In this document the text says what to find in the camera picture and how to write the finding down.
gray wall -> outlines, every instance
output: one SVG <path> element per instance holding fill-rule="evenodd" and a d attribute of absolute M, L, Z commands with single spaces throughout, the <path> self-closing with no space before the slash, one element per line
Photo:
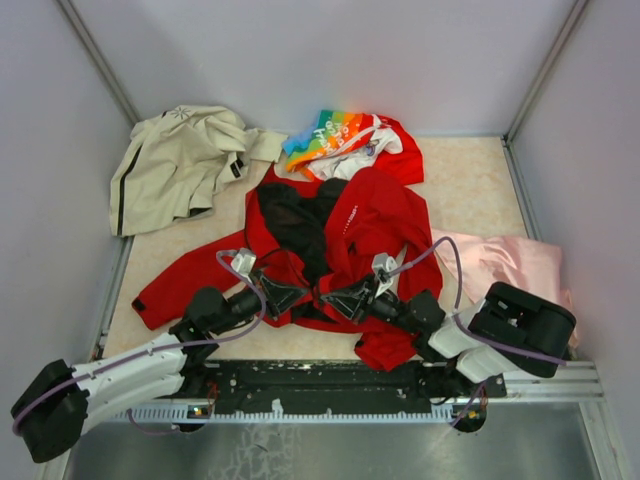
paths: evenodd
<path fill-rule="evenodd" d="M 594 1 L 516 154 L 640 474 L 640 2 Z"/>
<path fill-rule="evenodd" d="M 33 478 L 9 409 L 38 371 L 86 360 L 116 240 L 108 182 L 129 127 L 54 2 L 0 6 L 0 476 Z"/>
<path fill-rule="evenodd" d="M 572 0 L 77 0 L 143 117 L 222 103 L 300 131 L 320 108 L 502 134 Z"/>

pink cloth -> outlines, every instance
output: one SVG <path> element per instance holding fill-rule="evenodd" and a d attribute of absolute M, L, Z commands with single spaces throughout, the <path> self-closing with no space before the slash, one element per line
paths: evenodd
<path fill-rule="evenodd" d="M 450 236 L 460 250 L 462 288 L 472 302 L 483 298 L 494 282 L 505 282 L 553 303 L 572 309 L 569 290 L 560 287 L 562 250 L 522 237 L 482 238 L 432 229 L 433 241 Z M 436 252 L 457 280 L 453 250 L 444 246 Z M 575 330 L 569 342 L 575 347 Z"/>

metal frame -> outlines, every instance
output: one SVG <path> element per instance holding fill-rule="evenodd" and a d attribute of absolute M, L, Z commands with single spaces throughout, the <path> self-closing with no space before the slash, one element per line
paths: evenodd
<path fill-rule="evenodd" d="M 77 9 L 71 0 L 55 0 L 64 17 L 68 20 L 71 29 L 77 35 L 84 47 L 89 60 L 95 66 L 105 88 L 111 93 L 118 108 L 122 111 L 130 125 L 140 121 L 140 116 L 125 89 L 118 82 L 109 63 L 101 53 L 91 33 L 87 29 Z M 567 19 L 560 28 L 553 46 L 539 69 L 528 93 L 516 114 L 509 131 L 502 139 L 505 157 L 513 180 L 514 189 L 525 222 L 529 237 L 540 239 L 540 229 L 535 219 L 535 213 L 531 200 L 526 191 L 526 185 L 522 176 L 518 160 L 513 151 L 513 143 L 521 128 L 535 107 L 537 99 L 543 91 L 550 74 L 556 66 L 561 53 L 564 51 L 570 38 L 573 36 L 581 20 L 584 18 L 589 0 L 576 0 L 569 12 Z M 101 303 L 100 336 L 96 344 L 95 355 L 101 355 L 101 347 L 106 340 L 109 324 L 113 315 L 115 302 L 122 284 L 125 267 L 128 261 L 133 238 L 125 239 L 117 252 L 117 258 L 112 268 L 112 276 Z M 541 380 L 522 372 L 513 372 L 505 375 L 508 395 L 498 402 L 577 402 L 580 405 L 585 429 L 591 443 L 591 448 L 596 460 L 600 475 L 606 479 L 627 479 L 631 477 L 631 470 L 620 437 L 612 421 L 610 410 L 605 401 L 600 380 L 592 362 L 570 362 L 565 368 L 559 369 L 556 377 L 549 380 Z M 185 405 L 185 400 L 171 401 L 160 400 L 153 402 L 154 409 L 175 409 L 176 405 Z M 455 404 L 465 403 L 466 399 L 456 399 Z M 256 421 L 259 419 L 238 417 L 227 419 L 231 421 Z M 37 478 L 63 478 L 69 455 L 65 454 L 40 467 Z"/>

